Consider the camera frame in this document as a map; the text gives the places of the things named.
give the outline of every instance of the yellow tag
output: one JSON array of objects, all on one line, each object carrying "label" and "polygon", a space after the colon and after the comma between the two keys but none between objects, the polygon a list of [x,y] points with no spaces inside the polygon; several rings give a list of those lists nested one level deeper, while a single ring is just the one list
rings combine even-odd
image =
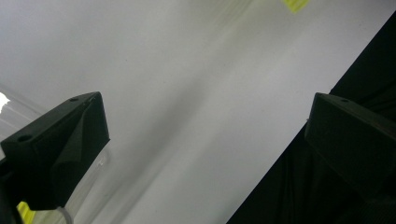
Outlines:
[{"label": "yellow tag", "polygon": [[283,0],[292,13],[297,13],[308,4],[309,0]]},{"label": "yellow tag", "polygon": [[21,218],[24,224],[32,224],[33,218],[35,218],[35,211],[30,210],[29,205],[25,202],[21,202],[17,206],[20,212]]}]

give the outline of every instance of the black fabric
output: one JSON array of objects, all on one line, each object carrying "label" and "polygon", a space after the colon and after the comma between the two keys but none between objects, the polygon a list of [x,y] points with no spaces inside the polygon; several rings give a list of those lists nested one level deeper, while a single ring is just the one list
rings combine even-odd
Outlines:
[{"label": "black fabric", "polygon": [[[393,14],[331,94],[396,121],[395,41]],[[305,127],[229,224],[396,223],[396,174],[389,177],[381,194],[363,200],[305,141],[304,132]]]}]

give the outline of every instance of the screw hole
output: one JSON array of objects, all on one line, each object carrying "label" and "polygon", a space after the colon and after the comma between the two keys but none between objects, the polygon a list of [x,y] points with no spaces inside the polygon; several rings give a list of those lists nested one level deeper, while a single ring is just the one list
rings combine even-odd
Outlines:
[{"label": "screw hole", "polygon": [[23,135],[18,138],[18,142],[24,142],[32,138],[32,135]]}]

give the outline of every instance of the white surface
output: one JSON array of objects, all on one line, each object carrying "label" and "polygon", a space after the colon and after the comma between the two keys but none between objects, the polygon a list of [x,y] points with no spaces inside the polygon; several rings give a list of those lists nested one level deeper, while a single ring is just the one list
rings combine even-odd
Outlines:
[{"label": "white surface", "polygon": [[395,9],[2,1],[0,83],[42,111],[103,94],[111,161],[76,223],[225,223]]}]

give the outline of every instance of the white wall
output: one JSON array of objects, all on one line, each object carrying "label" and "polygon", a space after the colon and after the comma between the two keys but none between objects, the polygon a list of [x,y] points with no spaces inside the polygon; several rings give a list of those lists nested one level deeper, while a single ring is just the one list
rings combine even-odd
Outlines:
[{"label": "white wall", "polygon": [[43,112],[103,94],[111,161],[77,223],[225,223],[395,9],[6,0],[0,85]]}]

